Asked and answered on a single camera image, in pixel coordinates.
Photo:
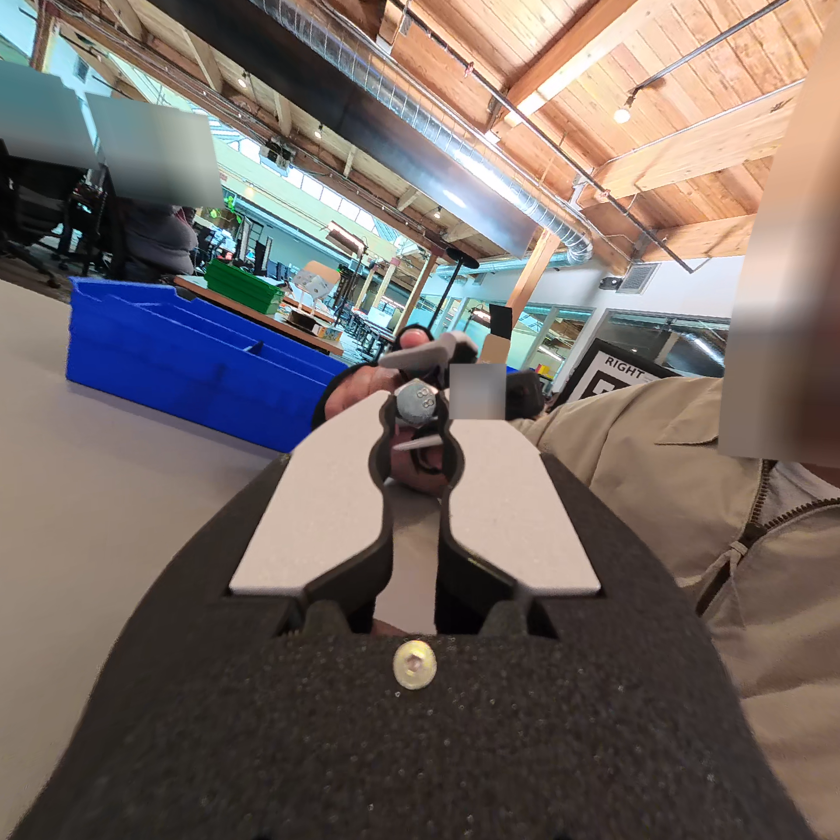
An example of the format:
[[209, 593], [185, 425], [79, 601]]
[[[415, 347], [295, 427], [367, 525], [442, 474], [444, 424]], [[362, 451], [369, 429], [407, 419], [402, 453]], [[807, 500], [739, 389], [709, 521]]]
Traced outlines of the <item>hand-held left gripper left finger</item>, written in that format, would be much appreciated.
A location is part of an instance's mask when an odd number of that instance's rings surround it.
[[375, 392], [293, 450], [228, 585], [240, 597], [285, 597], [300, 614], [335, 602], [372, 619], [393, 572], [391, 472], [395, 403]]

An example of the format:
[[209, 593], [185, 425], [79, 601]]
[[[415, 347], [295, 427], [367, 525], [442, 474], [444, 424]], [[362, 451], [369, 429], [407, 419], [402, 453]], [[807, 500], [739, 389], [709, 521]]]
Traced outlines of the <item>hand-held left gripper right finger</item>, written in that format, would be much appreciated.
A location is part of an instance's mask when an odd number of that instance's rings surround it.
[[593, 597], [602, 584], [536, 448], [505, 420], [505, 389], [452, 386], [441, 422], [437, 618], [500, 602]]

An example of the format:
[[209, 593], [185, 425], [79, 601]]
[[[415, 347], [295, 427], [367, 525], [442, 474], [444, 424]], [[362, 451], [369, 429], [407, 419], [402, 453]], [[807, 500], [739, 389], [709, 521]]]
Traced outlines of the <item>steel hex bolt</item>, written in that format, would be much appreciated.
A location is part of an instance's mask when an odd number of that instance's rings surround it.
[[413, 379], [398, 387], [395, 400], [395, 423], [399, 428], [435, 428], [438, 425], [438, 402], [447, 395], [435, 385]]

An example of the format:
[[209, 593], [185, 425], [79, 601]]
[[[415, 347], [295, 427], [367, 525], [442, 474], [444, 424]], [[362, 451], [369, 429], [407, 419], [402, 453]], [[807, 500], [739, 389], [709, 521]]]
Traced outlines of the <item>blue bin with black divider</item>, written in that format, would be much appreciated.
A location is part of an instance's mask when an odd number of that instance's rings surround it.
[[66, 378], [277, 452], [346, 365], [173, 287], [72, 277]]

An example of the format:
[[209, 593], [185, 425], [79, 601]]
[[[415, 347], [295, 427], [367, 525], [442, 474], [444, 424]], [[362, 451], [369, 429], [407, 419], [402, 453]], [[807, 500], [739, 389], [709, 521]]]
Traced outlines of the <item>person's right hand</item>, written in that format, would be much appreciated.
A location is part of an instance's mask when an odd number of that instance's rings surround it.
[[[392, 349], [414, 349], [433, 340], [434, 336], [428, 328], [415, 324], [404, 327], [395, 335]], [[370, 394], [392, 393], [405, 382], [405, 375], [399, 370], [386, 369], [374, 364], [352, 366], [334, 377], [322, 394], [311, 419], [311, 429], [318, 428]], [[412, 440], [413, 434], [414, 431], [410, 427], [395, 430], [392, 436], [391, 478], [410, 490], [440, 498], [447, 486], [445, 476], [439, 472], [442, 465], [442, 449], [426, 449], [426, 454], [421, 457], [422, 466], [418, 468], [411, 453], [395, 448]]]

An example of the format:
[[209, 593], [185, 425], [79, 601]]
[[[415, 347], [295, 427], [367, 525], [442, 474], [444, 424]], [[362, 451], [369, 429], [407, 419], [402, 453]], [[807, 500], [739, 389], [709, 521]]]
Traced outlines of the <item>printed tag sign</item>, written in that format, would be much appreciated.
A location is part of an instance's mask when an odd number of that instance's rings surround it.
[[594, 339], [557, 395], [553, 407], [675, 376], [681, 374], [646, 360], [633, 350]]

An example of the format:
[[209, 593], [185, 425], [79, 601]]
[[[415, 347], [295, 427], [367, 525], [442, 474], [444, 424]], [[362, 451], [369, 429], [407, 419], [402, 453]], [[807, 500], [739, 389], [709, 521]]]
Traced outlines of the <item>black floor lamp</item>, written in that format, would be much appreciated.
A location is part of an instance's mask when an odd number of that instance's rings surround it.
[[446, 256], [455, 262], [455, 267], [451, 273], [451, 276], [448, 279], [447, 285], [444, 289], [444, 293], [441, 295], [437, 306], [433, 312], [433, 315], [429, 320], [429, 323], [427, 325], [429, 331], [433, 330], [434, 325], [438, 320], [438, 316], [440, 315], [444, 304], [446, 303], [446, 300], [449, 298], [449, 293], [450, 291], [452, 291], [456, 280], [459, 278], [459, 275], [462, 272], [462, 269], [466, 268], [468, 273], [475, 273], [480, 268], [480, 263], [478, 259], [471, 255], [468, 255], [465, 251], [455, 246], [447, 247]]

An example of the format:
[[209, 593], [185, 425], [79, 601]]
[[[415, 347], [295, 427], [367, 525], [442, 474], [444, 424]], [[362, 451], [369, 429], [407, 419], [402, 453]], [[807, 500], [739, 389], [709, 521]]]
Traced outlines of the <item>small background instruction board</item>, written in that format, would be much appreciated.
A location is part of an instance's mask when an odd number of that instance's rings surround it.
[[339, 285], [341, 274], [337, 269], [329, 268], [315, 260], [309, 261], [290, 276], [290, 305], [307, 313], [332, 315], [331, 310], [322, 303], [329, 298]]

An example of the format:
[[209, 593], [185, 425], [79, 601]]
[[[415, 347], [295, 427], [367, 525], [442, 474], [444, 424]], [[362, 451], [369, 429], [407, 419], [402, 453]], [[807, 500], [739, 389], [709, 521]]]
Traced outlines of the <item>wooden side table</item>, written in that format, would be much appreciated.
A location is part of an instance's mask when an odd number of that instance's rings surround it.
[[258, 323], [275, 333], [282, 334], [291, 340], [304, 344], [322, 354], [328, 354], [337, 358], [343, 356], [343, 346], [340, 342], [321, 339], [309, 332], [291, 326], [283, 320], [278, 320], [273, 316], [260, 313], [238, 301], [226, 298], [215, 291], [201, 287], [184, 277], [172, 276], [167, 280], [177, 290], [177, 294], [184, 299], [202, 299], [227, 312], [237, 314], [239, 317]]

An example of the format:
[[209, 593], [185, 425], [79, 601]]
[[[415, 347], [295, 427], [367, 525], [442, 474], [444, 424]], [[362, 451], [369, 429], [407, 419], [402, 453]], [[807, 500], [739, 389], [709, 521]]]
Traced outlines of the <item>green crate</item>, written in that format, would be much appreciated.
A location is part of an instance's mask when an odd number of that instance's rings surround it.
[[204, 279], [210, 291], [271, 317], [277, 313], [285, 295], [277, 284], [220, 259], [205, 266]]

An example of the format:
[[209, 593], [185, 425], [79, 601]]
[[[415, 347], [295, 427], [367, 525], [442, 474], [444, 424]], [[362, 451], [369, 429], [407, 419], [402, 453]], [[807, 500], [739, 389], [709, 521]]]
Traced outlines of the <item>black office chair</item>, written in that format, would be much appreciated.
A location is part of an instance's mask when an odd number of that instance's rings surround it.
[[30, 248], [60, 228], [59, 246], [48, 250], [59, 267], [77, 262], [86, 274], [100, 239], [104, 193], [86, 183], [86, 170], [13, 156], [5, 142], [1, 149], [2, 257], [25, 263], [47, 287], [60, 289], [60, 275]]

